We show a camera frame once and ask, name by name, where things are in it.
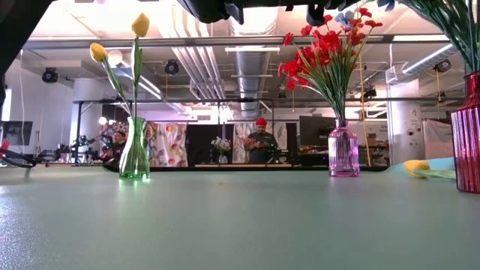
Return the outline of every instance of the yellow object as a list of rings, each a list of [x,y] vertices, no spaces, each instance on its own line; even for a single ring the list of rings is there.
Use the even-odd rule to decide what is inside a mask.
[[[101,63],[104,59],[108,59],[107,51],[99,43],[90,44],[90,56],[93,61]]]
[[[137,37],[144,38],[149,31],[150,19],[141,13],[132,23],[132,31]]]
[[[412,170],[429,170],[430,169],[430,164],[428,164],[427,161],[424,160],[408,160],[405,163],[403,163],[405,166],[405,170],[408,174],[411,176],[418,178],[418,179],[426,179],[427,177],[423,175],[417,175],[412,172]]]

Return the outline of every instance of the glass vase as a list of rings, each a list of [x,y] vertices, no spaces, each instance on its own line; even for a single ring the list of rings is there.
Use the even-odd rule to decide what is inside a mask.
[[[128,118],[128,138],[119,164],[121,179],[147,179],[150,177],[149,157],[144,146],[144,125],[144,118]]]
[[[228,158],[226,155],[220,154],[218,156],[218,163],[219,164],[228,164]]]
[[[451,114],[459,191],[480,194],[480,72],[465,76],[468,98]]]
[[[328,136],[328,171],[332,177],[357,177],[360,173],[357,136],[346,120],[337,119]]]

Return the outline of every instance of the black screen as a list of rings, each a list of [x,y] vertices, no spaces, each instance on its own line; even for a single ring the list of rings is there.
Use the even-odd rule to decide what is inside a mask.
[[[328,146],[329,134],[335,129],[335,118],[300,116],[300,144]]]

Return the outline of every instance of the red ribbed glass vase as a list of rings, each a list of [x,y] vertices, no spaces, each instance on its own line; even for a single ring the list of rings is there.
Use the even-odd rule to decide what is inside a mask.
[[[451,114],[457,189],[480,194],[480,72],[465,76],[465,104]]]

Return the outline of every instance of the white column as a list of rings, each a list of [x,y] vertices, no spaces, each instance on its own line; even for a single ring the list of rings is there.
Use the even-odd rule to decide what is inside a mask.
[[[74,101],[97,101],[104,97],[104,89],[106,83],[96,79],[79,78],[75,79],[73,84],[73,100]],[[82,105],[82,110],[85,110],[89,103]],[[87,138],[94,138],[100,134],[101,126],[98,124],[98,119],[102,116],[102,105],[92,104],[83,114],[80,119],[80,136],[86,135]],[[77,138],[77,119],[78,119],[78,104],[72,106],[71,126],[70,126],[70,143]],[[97,143],[91,145],[93,150],[99,150]]]
[[[387,91],[390,98],[416,98],[419,96],[419,80],[390,85]],[[425,159],[420,103],[392,101],[387,106],[390,164]]]

